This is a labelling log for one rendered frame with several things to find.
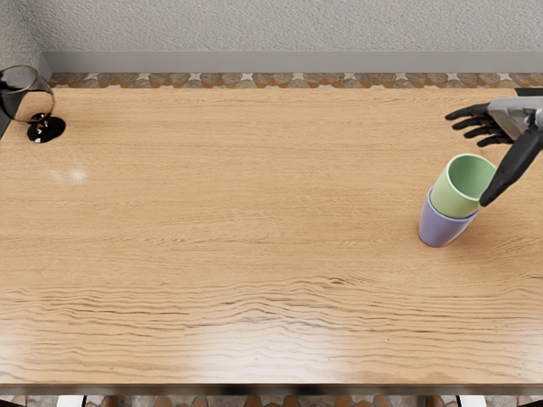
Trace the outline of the lavender cup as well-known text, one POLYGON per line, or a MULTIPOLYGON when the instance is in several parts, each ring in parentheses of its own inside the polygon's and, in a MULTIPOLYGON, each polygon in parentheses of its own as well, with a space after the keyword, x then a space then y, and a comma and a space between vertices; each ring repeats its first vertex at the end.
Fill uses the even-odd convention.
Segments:
POLYGON ((472 223, 477 210, 464 218, 450 218, 442 215, 431 203, 430 194, 434 187, 430 187, 419 218, 418 236, 426 245, 434 248, 444 247, 458 238, 472 223))

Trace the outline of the dark wine glass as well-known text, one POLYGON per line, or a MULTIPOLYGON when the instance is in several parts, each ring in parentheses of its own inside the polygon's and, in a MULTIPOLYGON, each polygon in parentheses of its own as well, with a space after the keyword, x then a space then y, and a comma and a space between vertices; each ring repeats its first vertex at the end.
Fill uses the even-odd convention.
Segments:
POLYGON ((27 124, 27 137, 46 143, 60 137, 66 124, 53 116, 55 97, 40 73, 19 64, 0 70, 0 108, 14 121, 27 124))

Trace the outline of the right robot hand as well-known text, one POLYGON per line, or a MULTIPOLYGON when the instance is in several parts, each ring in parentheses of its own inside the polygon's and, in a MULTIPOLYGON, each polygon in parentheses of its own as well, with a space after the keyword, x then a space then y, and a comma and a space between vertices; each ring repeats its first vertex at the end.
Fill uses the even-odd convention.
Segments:
POLYGON ((517 182, 543 151, 543 96, 496 98, 455 110, 445 119, 466 139, 479 137, 480 148, 509 147, 479 199, 483 207, 517 182))

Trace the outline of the green cup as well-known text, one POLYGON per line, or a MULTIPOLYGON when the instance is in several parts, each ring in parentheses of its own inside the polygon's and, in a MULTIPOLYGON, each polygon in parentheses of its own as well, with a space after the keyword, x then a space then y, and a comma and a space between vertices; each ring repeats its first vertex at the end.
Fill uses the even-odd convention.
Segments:
POLYGON ((496 167, 486 158, 465 153, 453 157, 439 174, 430 202, 442 215, 461 219, 479 209, 479 199, 496 167))

